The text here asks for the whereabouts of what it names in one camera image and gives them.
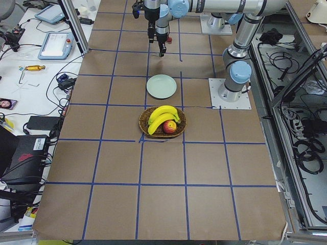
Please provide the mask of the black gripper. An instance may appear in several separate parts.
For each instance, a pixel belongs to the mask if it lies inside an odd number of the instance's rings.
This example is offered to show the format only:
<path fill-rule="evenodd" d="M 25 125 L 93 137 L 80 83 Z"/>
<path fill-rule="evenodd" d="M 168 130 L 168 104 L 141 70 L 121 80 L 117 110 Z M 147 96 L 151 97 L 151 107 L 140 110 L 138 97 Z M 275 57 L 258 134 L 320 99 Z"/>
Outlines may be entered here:
<path fill-rule="evenodd" d="M 167 33 L 164 33 L 164 34 L 156 33 L 156 38 L 157 38 L 157 42 L 158 42 L 158 46 L 159 46 L 159 56 L 163 57 L 167 50 L 166 41 L 168 39 L 168 34 Z"/>

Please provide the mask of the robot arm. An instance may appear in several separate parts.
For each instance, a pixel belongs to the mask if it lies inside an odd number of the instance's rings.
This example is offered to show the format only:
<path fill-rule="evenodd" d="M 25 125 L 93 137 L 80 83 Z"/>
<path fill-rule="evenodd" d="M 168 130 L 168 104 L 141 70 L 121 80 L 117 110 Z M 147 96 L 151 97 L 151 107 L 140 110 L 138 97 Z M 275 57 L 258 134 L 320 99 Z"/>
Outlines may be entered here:
<path fill-rule="evenodd" d="M 169 22 L 179 19 L 189 11 L 190 2 L 186 0 L 176 1 L 144 1 L 145 18 L 148 21 L 149 42 L 157 40 L 159 56 L 166 53 L 166 42 L 168 41 Z"/>
<path fill-rule="evenodd" d="M 233 43 L 225 49 L 223 61 L 227 77 L 219 87 L 219 97 L 229 103 L 236 102 L 249 81 L 252 69 L 244 61 L 247 51 L 261 21 L 284 7 L 286 1 L 190 1 L 190 12 L 202 13 L 242 13 Z"/>

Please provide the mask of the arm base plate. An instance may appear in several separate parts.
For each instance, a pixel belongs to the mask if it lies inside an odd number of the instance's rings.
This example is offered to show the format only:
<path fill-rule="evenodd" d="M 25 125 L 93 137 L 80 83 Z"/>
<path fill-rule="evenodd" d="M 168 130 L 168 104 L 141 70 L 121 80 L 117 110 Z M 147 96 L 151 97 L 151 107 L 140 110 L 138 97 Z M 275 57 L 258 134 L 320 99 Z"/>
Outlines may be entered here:
<path fill-rule="evenodd" d="M 207 35 L 232 35 L 231 25 L 221 17 L 200 15 L 201 32 Z"/>
<path fill-rule="evenodd" d="M 241 91 L 231 92 L 225 87 L 225 79 L 209 78 L 208 82 L 213 109 L 251 110 L 246 85 Z"/>

